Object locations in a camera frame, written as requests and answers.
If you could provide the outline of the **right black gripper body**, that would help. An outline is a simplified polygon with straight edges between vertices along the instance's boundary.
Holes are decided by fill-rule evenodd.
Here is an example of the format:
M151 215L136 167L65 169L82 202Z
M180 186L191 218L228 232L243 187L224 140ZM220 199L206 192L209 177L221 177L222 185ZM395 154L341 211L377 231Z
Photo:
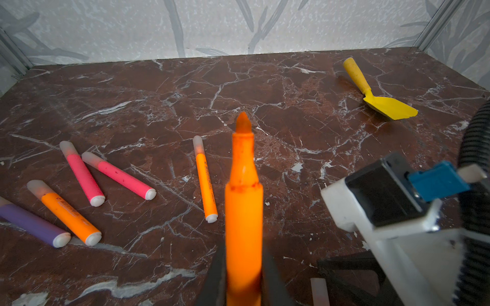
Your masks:
M371 251L319 259L319 274L354 305L401 305L402 301Z

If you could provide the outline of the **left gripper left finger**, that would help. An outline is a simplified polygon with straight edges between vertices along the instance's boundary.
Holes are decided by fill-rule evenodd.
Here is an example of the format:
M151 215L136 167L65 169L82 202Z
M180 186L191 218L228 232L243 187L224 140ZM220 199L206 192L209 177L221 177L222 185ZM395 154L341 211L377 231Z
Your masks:
M224 306L227 295L226 247L222 242L213 256L195 305Z

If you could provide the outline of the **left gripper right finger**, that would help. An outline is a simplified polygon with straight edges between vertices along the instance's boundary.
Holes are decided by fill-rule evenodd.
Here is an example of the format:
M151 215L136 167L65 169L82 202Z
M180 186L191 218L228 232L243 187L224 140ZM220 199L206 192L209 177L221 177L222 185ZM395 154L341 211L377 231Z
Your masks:
M262 251L261 305L295 305L270 252Z

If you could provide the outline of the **translucent pen cap two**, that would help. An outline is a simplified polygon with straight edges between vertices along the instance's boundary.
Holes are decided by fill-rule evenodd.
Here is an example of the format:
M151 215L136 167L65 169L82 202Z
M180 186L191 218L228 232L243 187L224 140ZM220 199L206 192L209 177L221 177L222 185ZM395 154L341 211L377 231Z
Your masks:
M311 292L314 306L330 306L327 283L324 278L311 278Z

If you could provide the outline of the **orange highlighter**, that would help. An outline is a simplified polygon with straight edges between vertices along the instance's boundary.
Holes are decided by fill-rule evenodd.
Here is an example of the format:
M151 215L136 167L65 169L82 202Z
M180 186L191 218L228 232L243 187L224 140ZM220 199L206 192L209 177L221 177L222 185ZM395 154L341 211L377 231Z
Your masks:
M264 188L254 161L254 134L245 112L232 134L232 167L225 186L227 305L260 305Z
M214 223L218 219L218 211L214 199L214 192L209 175L207 159L205 156L204 143L200 136L194 136L193 146L197 163L197 171L199 175L199 184L202 195L205 220L208 223Z

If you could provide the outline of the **pink highlighter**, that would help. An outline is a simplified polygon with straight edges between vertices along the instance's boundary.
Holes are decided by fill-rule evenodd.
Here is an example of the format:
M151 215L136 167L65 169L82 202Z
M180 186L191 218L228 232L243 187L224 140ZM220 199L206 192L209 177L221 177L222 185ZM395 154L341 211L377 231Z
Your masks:
M144 184L137 178L127 174L101 157L91 152L84 152L81 157L85 163L91 165L98 171L105 174L107 177L111 178L113 181L116 181L143 199L150 201L156 197L156 190L154 188Z
M69 141L62 141L59 146L90 205L93 207L101 206L105 202L105 196L74 145Z

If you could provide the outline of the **orange highlighter lone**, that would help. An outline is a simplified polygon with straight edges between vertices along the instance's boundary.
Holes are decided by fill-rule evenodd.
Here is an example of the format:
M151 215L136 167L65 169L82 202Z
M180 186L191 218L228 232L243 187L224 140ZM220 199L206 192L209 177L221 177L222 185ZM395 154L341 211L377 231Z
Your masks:
M33 193L64 225L66 225L87 246L95 246L102 239L102 233L68 202L41 180L27 183Z

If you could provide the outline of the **purple highlighter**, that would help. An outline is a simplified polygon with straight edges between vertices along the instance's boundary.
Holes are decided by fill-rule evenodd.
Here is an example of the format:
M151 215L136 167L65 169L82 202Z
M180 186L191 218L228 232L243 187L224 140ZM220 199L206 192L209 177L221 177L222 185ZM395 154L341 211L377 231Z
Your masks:
M71 241L70 233L4 198L1 198L1 218L54 248L65 247Z

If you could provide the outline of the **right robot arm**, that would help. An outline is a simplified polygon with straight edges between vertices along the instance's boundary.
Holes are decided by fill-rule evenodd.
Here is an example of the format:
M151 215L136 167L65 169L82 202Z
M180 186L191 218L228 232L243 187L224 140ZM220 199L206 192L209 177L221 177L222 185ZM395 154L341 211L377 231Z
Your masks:
M489 105L470 121L458 164L417 172L394 152L321 192L366 252L318 260L357 305L489 304Z

